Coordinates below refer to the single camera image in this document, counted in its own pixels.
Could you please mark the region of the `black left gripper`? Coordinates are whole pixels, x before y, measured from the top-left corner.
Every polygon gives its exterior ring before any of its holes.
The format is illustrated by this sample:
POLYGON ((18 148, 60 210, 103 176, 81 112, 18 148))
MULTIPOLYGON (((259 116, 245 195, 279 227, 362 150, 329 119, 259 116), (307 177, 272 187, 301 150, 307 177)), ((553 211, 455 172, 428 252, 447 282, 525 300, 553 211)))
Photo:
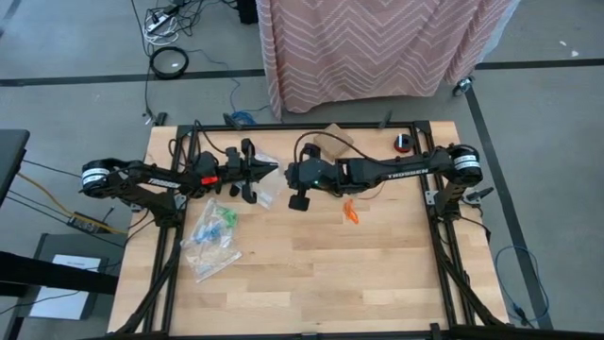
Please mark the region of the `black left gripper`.
MULTIPOLYGON (((242 195, 244 201, 250 204, 257 202, 257 194, 252 190, 252 170, 251 162, 255 155, 255 146, 250 139, 242 139, 241 151, 243 152, 243 158, 240 156, 240 152, 236 147, 229 147, 224 154, 226 155, 226 163, 221 165, 218 159, 213 156, 214 162, 214 175, 217 180, 211 184, 212 190, 216 194, 220 194, 222 186, 226 183, 243 182, 242 188, 238 189, 234 186, 231 189, 230 194, 236 196, 242 195)), ((278 163, 275 161, 263 161, 254 159, 254 181, 260 182, 262 179, 267 177, 272 172, 278 169, 278 163)))

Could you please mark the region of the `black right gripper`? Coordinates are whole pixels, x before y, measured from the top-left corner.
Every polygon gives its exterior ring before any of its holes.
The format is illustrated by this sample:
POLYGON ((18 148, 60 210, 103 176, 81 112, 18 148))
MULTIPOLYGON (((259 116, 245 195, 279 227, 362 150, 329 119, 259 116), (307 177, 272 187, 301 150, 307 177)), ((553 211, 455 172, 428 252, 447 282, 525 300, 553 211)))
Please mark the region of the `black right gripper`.
POLYGON ((315 189, 333 196, 351 194, 351 188, 344 182, 344 170, 337 164, 321 158, 321 149, 315 144, 305 144, 297 161, 290 162, 285 171, 286 180, 295 194, 290 197, 288 207, 306 212, 310 199, 306 192, 315 189))

